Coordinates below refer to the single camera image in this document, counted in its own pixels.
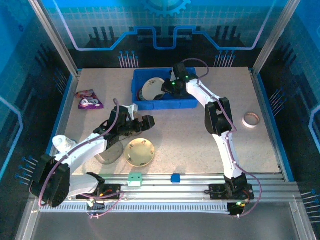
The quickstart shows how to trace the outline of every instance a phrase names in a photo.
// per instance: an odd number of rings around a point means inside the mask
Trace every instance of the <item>blue plastic bin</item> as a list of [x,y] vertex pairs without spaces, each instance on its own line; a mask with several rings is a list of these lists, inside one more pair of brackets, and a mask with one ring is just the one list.
[[[187,67],[187,71],[196,74],[194,67]],[[198,105],[198,101],[190,96],[184,99],[176,99],[166,93],[161,100],[139,101],[138,91],[142,89],[144,84],[152,78],[162,78],[163,80],[171,78],[171,68],[155,68],[155,69],[137,69],[133,73],[132,80],[132,102],[138,105],[140,111],[143,110],[161,110],[161,109],[194,109]]]

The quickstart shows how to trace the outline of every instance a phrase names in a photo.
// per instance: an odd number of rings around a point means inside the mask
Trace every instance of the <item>green block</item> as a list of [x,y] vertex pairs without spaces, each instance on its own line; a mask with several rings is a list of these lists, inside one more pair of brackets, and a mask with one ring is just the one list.
[[128,186],[130,187],[140,187],[142,184],[142,173],[134,172],[130,173],[128,177]]

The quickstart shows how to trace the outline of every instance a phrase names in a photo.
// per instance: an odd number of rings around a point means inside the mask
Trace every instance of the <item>gold plate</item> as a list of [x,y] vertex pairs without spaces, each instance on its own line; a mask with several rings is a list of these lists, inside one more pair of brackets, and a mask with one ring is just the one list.
[[130,165],[144,167],[154,159],[155,147],[149,140],[137,138],[125,147],[124,157]]

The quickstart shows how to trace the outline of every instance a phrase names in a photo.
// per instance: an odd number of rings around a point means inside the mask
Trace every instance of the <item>white cup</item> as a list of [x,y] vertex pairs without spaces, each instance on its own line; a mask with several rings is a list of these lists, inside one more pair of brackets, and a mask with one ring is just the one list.
[[52,139],[54,147],[60,152],[65,153],[72,149],[77,143],[65,135],[57,135]]

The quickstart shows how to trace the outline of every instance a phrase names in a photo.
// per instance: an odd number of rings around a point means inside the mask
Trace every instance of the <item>purple snack bag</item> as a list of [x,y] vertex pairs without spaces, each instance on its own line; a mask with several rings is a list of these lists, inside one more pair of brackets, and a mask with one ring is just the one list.
[[103,109],[104,105],[100,102],[93,89],[79,91],[75,94],[76,98],[81,98],[78,105],[79,109]]

